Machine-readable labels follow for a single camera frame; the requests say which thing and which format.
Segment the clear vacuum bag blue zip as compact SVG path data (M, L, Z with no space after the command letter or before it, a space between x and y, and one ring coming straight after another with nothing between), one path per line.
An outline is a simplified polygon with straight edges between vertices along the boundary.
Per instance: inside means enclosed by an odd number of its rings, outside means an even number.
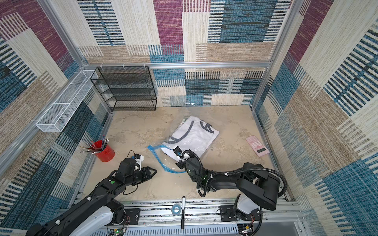
M210 123L190 116L183 119L168 138L161 143L149 145L147 149L165 172L181 174L183 172L175 166L175 163L180 161L180 157L173 150L179 147L181 151L191 150L198 157L202 157L219 133Z

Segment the white tank top navy trim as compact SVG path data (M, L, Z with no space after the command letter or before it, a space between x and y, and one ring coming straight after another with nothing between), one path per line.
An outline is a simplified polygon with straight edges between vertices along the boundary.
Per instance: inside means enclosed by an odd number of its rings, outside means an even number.
M182 151L191 150L198 157L202 157L219 133L209 123L190 116L167 141L163 142L161 150L174 160L176 156L173 149L176 146L179 146Z

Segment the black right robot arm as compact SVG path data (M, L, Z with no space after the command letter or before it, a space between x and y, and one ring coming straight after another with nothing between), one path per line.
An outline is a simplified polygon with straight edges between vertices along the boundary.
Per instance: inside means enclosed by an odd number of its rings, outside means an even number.
M259 209L260 214L263 209L274 211L278 198L288 188L284 175L260 164L246 162L237 170L217 172L204 168L200 158L191 150L181 151L177 148L174 153L179 157L176 165L184 169L192 182L196 183L201 197L223 189L241 191L228 214L237 220L247 220L255 209Z

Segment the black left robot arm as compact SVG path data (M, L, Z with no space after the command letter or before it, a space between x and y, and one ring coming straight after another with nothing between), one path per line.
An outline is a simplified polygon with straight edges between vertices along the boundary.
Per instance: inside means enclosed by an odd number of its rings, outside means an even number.
M99 182L93 191L66 212L41 225L31 226L27 236L87 236L108 224L125 227L130 221L124 205L116 200L126 187L147 182L157 173L125 158L117 170Z

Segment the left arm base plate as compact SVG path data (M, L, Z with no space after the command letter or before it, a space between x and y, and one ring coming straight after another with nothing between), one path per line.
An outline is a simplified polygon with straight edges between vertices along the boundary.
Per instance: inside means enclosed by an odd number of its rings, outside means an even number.
M126 208L120 211L117 217L117 225L137 225L140 218L140 208Z

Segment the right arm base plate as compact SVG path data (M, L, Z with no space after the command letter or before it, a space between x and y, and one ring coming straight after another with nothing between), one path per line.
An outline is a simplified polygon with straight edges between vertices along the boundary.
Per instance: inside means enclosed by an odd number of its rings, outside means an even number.
M250 214L246 214L235 206L223 205L219 207L216 213L220 216L222 222L259 221L261 211L257 208Z

